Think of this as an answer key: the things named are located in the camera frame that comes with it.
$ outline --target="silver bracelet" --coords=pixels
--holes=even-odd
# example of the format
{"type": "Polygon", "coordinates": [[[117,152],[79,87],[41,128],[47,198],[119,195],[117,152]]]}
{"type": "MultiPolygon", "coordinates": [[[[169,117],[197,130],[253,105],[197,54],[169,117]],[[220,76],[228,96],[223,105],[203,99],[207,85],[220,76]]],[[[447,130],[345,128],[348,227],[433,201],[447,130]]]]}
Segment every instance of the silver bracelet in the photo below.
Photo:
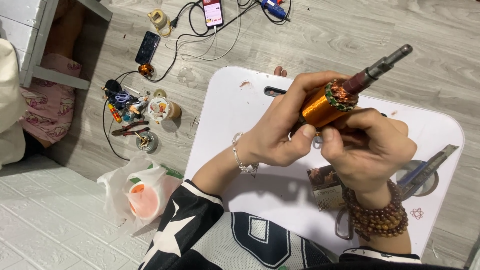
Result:
{"type": "Polygon", "coordinates": [[[243,132],[238,132],[237,134],[235,134],[235,136],[233,136],[233,139],[232,139],[232,144],[233,144],[233,154],[235,155],[235,159],[237,160],[237,163],[239,165],[239,168],[242,170],[242,172],[247,172],[247,173],[251,173],[251,172],[254,172],[258,169],[258,163],[253,163],[252,164],[252,169],[248,169],[247,167],[245,167],[243,165],[243,163],[240,161],[239,159],[239,156],[237,154],[237,149],[235,148],[235,145],[237,144],[237,138],[242,136],[243,135],[243,132]]]}

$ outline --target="white plastic bag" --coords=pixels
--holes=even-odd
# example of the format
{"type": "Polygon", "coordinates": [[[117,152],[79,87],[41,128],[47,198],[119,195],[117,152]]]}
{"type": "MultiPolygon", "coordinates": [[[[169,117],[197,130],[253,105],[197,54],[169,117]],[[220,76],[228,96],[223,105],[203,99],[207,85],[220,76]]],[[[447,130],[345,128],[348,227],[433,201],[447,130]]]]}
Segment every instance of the white plastic bag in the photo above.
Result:
{"type": "Polygon", "coordinates": [[[106,186],[104,211],[116,223],[124,222],[122,231],[134,233],[163,214],[170,195],[182,180],[167,175],[167,170],[147,153],[135,152],[127,165],[105,173],[97,183],[106,186]],[[137,181],[141,181],[144,190],[129,193],[137,181]]]}

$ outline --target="atom logo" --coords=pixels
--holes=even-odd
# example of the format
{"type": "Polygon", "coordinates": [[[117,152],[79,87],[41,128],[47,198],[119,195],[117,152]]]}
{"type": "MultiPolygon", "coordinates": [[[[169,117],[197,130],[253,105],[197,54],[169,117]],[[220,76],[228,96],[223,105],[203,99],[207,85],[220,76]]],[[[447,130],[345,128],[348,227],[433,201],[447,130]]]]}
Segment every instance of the atom logo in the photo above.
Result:
{"type": "Polygon", "coordinates": [[[421,208],[413,209],[412,211],[410,211],[410,214],[418,220],[423,218],[423,211],[421,210],[421,208]]]}

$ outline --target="metal shaft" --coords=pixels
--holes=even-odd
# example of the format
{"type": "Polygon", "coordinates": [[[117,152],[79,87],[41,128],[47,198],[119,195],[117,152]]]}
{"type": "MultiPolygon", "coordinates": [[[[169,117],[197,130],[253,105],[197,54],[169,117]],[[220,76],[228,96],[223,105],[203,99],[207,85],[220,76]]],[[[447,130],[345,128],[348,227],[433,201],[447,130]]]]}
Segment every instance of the metal shaft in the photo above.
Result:
{"type": "Polygon", "coordinates": [[[360,93],[361,91],[367,89],[374,81],[378,80],[380,76],[391,70],[395,63],[402,60],[412,51],[413,48],[409,44],[401,46],[394,53],[387,57],[382,57],[372,66],[362,70],[348,79],[343,84],[343,89],[351,95],[360,93]]]}

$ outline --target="wooden floor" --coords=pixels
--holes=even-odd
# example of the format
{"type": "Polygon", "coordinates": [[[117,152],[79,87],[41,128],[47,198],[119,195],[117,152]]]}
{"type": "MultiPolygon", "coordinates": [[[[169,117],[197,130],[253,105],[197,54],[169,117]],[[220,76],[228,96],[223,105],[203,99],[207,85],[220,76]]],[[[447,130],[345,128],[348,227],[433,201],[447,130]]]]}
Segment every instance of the wooden floor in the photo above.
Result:
{"type": "MultiPolygon", "coordinates": [[[[161,8],[173,19],[186,2],[104,0],[113,11],[111,22],[88,16],[75,59],[84,65],[92,84],[88,91],[77,90],[72,129],[49,150],[50,157],[92,180],[126,164],[113,155],[105,140],[100,87],[120,73],[137,69],[134,58],[145,31],[155,31],[146,17],[148,12],[161,8]]],[[[236,16],[234,1],[224,0],[223,8],[225,20],[236,16]]],[[[161,139],[154,159],[184,172],[197,126],[193,121],[200,115],[209,78],[220,67],[236,65],[271,72],[282,65],[292,78],[321,70],[354,74],[409,43],[414,52],[365,94],[446,113],[463,127],[465,148],[422,258],[425,263],[463,267],[480,231],[480,2],[295,0],[290,18],[290,23],[274,25],[257,6],[242,16],[240,37],[225,57],[217,61],[178,57],[165,79],[156,84],[137,74],[123,80],[123,85],[139,91],[163,88],[183,109],[177,121],[150,125],[161,139]]],[[[197,31],[205,30],[199,9],[193,11],[192,21],[197,31]]],[[[228,50],[235,30],[233,22],[219,32],[205,57],[228,50]]],[[[191,33],[188,11],[172,36],[183,33],[191,33]]],[[[152,62],[156,78],[173,58],[173,51],[164,47],[165,40],[152,62]]],[[[209,43],[187,44],[181,50],[198,55],[208,47],[209,43]]],[[[107,129],[111,121],[107,114],[107,129]]],[[[134,140],[132,136],[112,138],[112,145],[128,156],[135,151],[134,140]]]]}

